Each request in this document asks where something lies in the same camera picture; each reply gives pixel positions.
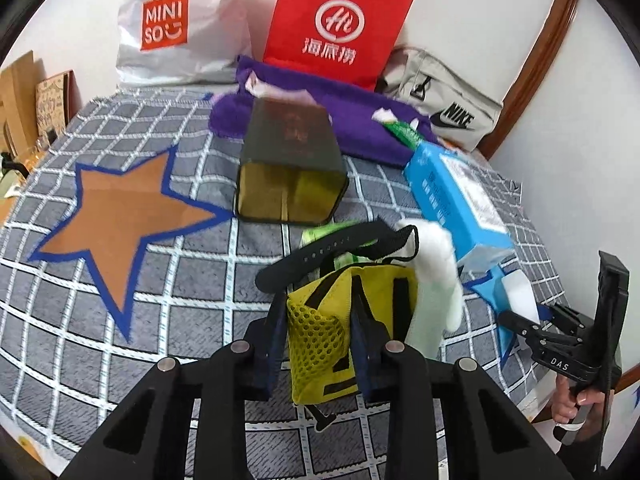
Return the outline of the person's right hand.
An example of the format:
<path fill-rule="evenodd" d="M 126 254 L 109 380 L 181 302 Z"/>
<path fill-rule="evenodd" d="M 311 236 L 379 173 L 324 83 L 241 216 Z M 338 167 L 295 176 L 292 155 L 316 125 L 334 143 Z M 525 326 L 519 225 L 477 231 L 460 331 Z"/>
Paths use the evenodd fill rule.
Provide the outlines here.
<path fill-rule="evenodd" d="M 606 394 L 596 388 L 572 393 L 570 380 L 562 375 L 555 377 L 555 390 L 551 398 L 551 416 L 557 424 L 569 424 L 577 417 L 578 408 L 590 408 L 586 424 L 602 425 Z"/>

